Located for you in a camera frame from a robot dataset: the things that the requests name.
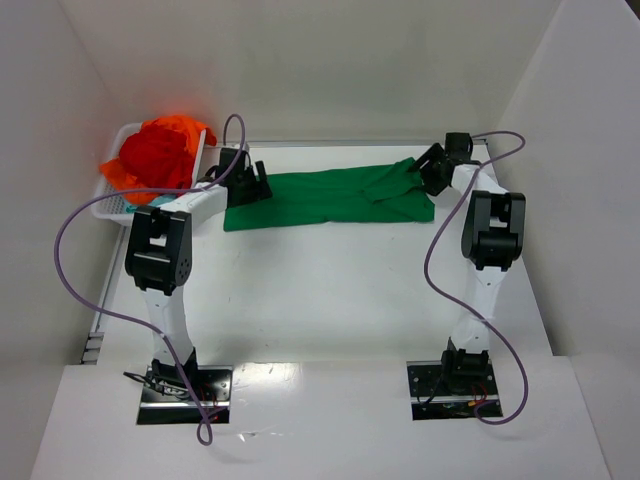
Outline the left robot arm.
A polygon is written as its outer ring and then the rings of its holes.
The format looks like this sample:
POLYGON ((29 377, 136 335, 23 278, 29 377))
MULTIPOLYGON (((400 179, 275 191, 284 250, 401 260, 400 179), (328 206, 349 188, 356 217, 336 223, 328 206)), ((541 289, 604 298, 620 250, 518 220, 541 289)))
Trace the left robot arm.
POLYGON ((191 192, 134 213, 125 270, 142 293, 153 327, 149 384, 186 390, 199 380, 184 306, 184 285, 194 265, 193 231, 231 207, 271 197, 264 163, 252 162, 247 146, 223 147, 219 162, 191 192))

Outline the green t shirt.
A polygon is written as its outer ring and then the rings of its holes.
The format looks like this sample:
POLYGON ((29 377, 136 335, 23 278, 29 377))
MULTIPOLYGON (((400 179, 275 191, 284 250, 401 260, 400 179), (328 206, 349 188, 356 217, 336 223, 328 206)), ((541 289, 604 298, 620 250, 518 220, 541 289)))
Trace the green t shirt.
POLYGON ((434 203, 407 158, 388 165, 274 174, 272 196, 226 210, 223 230, 333 223, 430 223, 434 203))

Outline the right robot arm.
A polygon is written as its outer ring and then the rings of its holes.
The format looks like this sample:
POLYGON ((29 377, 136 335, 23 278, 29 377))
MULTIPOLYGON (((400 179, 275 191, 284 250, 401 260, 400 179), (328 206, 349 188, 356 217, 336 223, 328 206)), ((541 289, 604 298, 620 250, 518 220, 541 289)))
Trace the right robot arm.
POLYGON ((450 132, 409 168, 420 174, 428 195, 448 188, 460 194, 436 239, 458 212, 466 210, 461 234, 461 253, 468 265, 466 297, 458 299, 426 278, 433 290, 463 309, 441 357, 437 388, 480 381, 489 373, 489 336, 505 339, 493 325, 498 294, 524 246, 525 195, 501 187, 486 173, 486 162, 472 159, 473 148, 471 134, 450 132))

